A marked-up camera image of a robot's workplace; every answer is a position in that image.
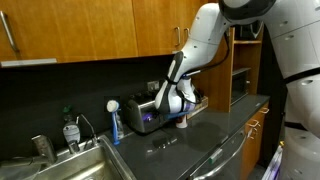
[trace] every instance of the wooden cabinet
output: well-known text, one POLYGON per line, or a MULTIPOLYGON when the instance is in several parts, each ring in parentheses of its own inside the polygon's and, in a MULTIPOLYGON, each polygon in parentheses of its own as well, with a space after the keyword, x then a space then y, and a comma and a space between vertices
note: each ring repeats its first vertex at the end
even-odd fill
POLYGON ((8 15, 20 49, 11 58, 1 27, 0 60, 74 62, 138 56, 131 0, 3 0, 0 10, 8 15))
POLYGON ((133 0, 139 56, 172 54, 187 40, 205 0, 133 0))
POLYGON ((265 114, 269 112, 266 103, 248 122, 245 124, 247 140, 243 146, 241 180, 246 180, 254 169, 260 157, 261 139, 265 114))
MULTIPOLYGON (((243 41, 235 39, 235 29, 230 28, 229 34, 229 55, 219 66, 192 76, 195 87, 209 98, 209 107, 222 112, 230 112, 232 71, 237 68, 251 68, 248 80, 249 94, 257 93, 260 55, 262 47, 263 31, 254 41, 243 41)), ((219 49, 214 59, 208 64, 221 61, 227 52, 227 44, 221 40, 219 49)))

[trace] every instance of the appliance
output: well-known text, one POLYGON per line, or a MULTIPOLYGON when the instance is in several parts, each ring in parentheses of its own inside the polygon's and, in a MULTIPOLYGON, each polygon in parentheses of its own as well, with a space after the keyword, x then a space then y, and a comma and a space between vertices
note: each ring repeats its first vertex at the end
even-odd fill
POLYGON ((124 105, 124 117, 135 132, 148 134, 168 122, 154 106, 150 92, 134 95, 124 105))
POLYGON ((255 40, 257 39, 263 27, 262 21, 255 21, 248 25, 235 26, 235 39, 236 40, 255 40))
POLYGON ((240 68, 232 72, 231 105, 248 94, 250 68, 240 68))
POLYGON ((247 136, 244 126, 216 150, 189 179, 238 180, 241 173, 242 149, 247 136))

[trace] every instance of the cable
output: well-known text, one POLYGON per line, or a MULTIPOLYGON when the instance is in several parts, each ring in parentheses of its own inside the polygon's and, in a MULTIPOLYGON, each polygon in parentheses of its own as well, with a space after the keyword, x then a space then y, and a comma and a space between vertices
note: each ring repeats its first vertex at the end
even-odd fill
POLYGON ((228 58, 228 56, 229 56, 229 53, 230 53, 229 40, 228 40, 228 36, 227 36, 226 33, 224 33, 224 39, 225 39, 225 41, 226 41, 226 43, 227 43, 228 49, 227 49, 227 52, 226 52, 224 58, 223 58, 221 61, 219 61, 219 62, 217 62, 217 63, 215 63, 215 64, 212 64, 212 65, 210 65, 210 66, 205 66, 205 67, 202 67, 202 68, 200 68, 200 69, 195 69, 195 70, 188 71, 188 72, 186 72, 185 74, 183 74, 182 77, 189 77, 189 76, 192 76, 192 75, 201 73, 201 72, 203 72, 203 71, 210 70, 210 69, 212 69, 212 68, 214 68, 214 67, 216 67, 216 66, 219 66, 219 65, 222 64, 224 61, 226 61, 227 58, 228 58))

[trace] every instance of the faucet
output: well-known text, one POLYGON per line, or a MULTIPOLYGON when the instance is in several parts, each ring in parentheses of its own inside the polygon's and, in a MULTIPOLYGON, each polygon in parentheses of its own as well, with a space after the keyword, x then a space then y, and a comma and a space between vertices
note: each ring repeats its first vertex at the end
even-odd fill
POLYGON ((38 135, 32 138, 38 150, 39 156, 28 158, 15 158, 0 162, 0 167, 28 166, 31 164, 45 164, 50 166, 57 161, 51 141, 44 135, 38 135))
POLYGON ((92 132, 92 136, 93 136, 92 142, 93 142, 94 145, 97 145, 98 144, 98 138, 97 138, 96 133, 94 132, 93 126, 91 125, 91 123, 88 121, 88 119, 82 113, 78 114, 78 116, 76 118, 76 124, 78 124, 80 117, 82 117, 82 119, 84 119, 84 121, 90 126, 91 132, 92 132))

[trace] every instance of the lower cabinet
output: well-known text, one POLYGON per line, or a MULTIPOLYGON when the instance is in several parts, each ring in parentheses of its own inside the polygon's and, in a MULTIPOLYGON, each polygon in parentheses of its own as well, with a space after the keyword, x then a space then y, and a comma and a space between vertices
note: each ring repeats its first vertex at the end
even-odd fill
POLYGON ((241 180, 248 179, 259 160, 264 117, 268 112, 268 103, 266 103, 245 125, 247 141, 243 147, 241 180))

